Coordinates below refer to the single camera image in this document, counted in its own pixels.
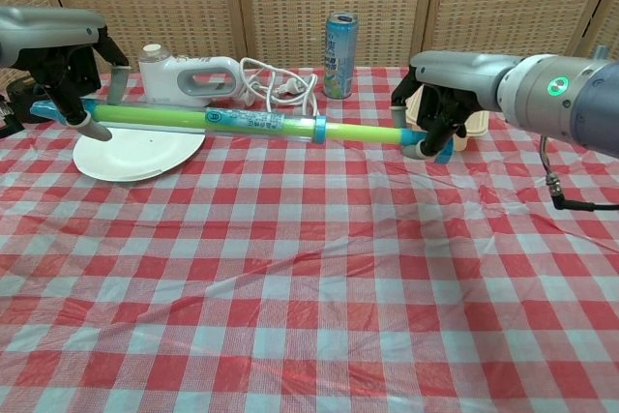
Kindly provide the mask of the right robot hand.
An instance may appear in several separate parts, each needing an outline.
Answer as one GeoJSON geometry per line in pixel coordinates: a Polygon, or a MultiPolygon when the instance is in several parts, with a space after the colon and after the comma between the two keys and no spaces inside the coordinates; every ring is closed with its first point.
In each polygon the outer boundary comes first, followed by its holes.
{"type": "Polygon", "coordinates": [[[405,127],[406,100],[422,92],[417,125],[425,138],[402,148],[410,159],[439,154],[454,134],[465,135],[465,122],[483,110],[499,112],[498,87],[521,58],[506,54],[427,50],[410,59],[409,70],[391,96],[394,123],[405,127]]]}

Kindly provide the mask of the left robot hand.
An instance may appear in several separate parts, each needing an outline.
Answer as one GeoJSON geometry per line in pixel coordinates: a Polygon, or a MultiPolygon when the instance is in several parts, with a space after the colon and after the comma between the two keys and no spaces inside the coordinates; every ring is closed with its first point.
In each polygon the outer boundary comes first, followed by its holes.
{"type": "Polygon", "coordinates": [[[95,54],[111,66],[108,96],[121,100],[131,66],[108,35],[102,15],[60,7],[1,7],[1,67],[29,73],[68,126],[108,141],[111,132],[95,121],[81,101],[101,88],[95,54]]]}

